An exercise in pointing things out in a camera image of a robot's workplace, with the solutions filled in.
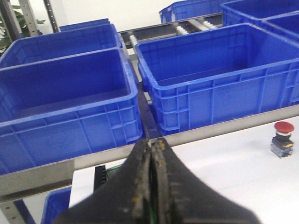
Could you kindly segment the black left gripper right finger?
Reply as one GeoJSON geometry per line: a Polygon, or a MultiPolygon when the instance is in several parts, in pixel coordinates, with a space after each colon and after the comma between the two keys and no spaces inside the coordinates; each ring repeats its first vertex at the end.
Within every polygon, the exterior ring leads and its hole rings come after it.
{"type": "Polygon", "coordinates": [[[197,178],[165,138],[151,143],[154,212],[158,224],[258,224],[256,215],[197,178]]]}

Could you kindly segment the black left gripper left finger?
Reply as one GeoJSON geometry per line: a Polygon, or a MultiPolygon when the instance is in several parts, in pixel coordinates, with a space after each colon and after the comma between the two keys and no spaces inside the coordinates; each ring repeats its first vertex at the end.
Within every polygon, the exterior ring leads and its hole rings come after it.
{"type": "Polygon", "coordinates": [[[138,140],[114,176],[91,196],[62,212],[56,224],[149,224],[150,152],[138,140]]]}

